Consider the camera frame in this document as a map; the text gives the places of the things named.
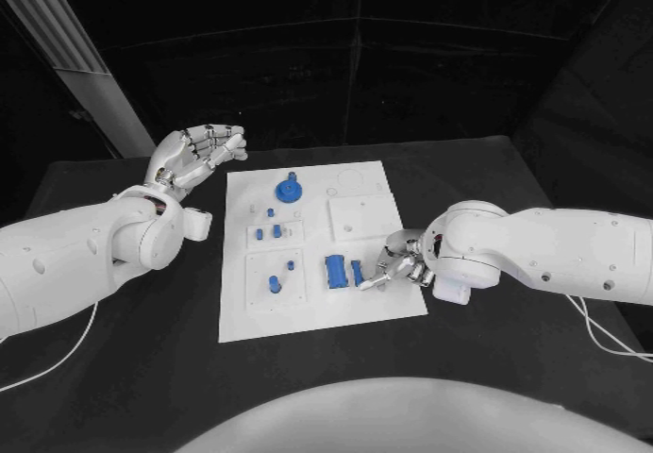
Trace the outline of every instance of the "white board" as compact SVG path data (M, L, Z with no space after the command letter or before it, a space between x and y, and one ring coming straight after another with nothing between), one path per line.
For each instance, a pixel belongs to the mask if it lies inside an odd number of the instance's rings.
M297 173L302 197L285 204L275 187L288 172ZM385 237L399 229L379 161L229 173L219 342L426 314L421 290L405 279L383 292L353 285L350 261L360 260L369 278ZM328 255L344 255L347 288L327 288ZM278 294L269 276L278 277Z

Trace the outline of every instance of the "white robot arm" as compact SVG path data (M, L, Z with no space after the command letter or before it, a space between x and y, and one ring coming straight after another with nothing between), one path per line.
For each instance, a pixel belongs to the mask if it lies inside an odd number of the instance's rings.
M653 224L592 210L523 210L452 205L424 231L389 236L376 274L359 288L398 277L428 286L435 298L467 304L471 288L498 283L500 272L559 294L653 305Z
M142 186L0 229L0 337L56 323L165 267L183 238L206 238L210 214L180 201L216 165L248 157L242 135L217 125L173 132Z

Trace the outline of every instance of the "table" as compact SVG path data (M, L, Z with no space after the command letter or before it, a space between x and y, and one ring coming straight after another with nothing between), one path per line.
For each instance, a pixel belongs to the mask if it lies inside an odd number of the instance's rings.
M3 451L165 452L264 402L333 382L431 377L559 404L640 438L653 437L653 367L604 353L566 299L507 275L457 306L424 291L428 315L217 344L226 173L382 160L403 227L425 227L458 201L507 212L549 207L506 137L252 152L183 201L213 213L203 243L186 242L161 271L99 304L67 362L0 394ZM29 215L101 203L141 182L145 159L57 162ZM612 302L592 316L637 346ZM0 382L47 368L76 342L89 309L0 346Z

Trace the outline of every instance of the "cable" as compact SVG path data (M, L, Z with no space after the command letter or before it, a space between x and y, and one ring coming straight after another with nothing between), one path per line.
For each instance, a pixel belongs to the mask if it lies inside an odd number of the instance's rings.
M17 387L18 385L26 384L30 382L30 380L34 380L36 378L40 378L43 375L46 375L57 366L65 362L65 360L72 356L72 353L76 351L79 345L82 344L82 341L85 340L85 335L88 333L88 330L91 329L92 325L92 320L95 319L95 312L98 311L98 303L95 302L95 305L92 307L92 313L91 313L91 318L88 319L88 325L85 326L85 333L82 334L82 337L79 337L79 340L75 344L75 346L70 349L70 352L65 355L65 357L59 360L59 362L47 368L43 372L40 372L37 375L33 375L31 377L27 377L26 379L17 381L14 384L7 385L5 387L0 388L0 392L4 392L5 390L11 389L13 387Z
M592 337L592 341L595 343L595 345L605 351L605 352L609 352L611 354L617 354L620 356L630 356L630 357L637 357L638 359L641 359L643 361L647 361L648 363L653 363L653 360L648 359L650 357L653 357L653 354L651 353L647 353L647 352L637 352L609 332L608 330L594 321L594 319L589 317L589 311L588 311L588 306L585 304L585 299L582 297L578 297L578 299L581 300L581 304L582 304L582 309L581 307L578 306L578 304L575 303L575 300L571 298L571 296L568 294L565 294L571 304L573 305L575 309L579 311L579 313L584 315L585 317L585 325L588 327L588 333L589 333L589 336ZM598 328L598 330L609 337L609 339L625 349L625 351L615 351L614 349L609 349L608 347L605 347L601 342L595 339L594 337L594 332L592 332L592 326L595 326L595 328Z

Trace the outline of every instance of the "robotic hand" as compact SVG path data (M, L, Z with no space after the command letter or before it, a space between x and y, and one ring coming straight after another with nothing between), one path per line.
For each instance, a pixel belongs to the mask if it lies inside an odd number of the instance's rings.
M396 278L428 286L457 304L500 272L529 288L653 305L653 222L592 210L523 210L511 215L480 201L452 205L426 230L386 240L376 274L360 290Z
M217 125L173 132L141 186L0 229L0 337L75 314L167 266L183 238L204 240L210 214L180 201L222 162L248 158L242 135L242 127Z

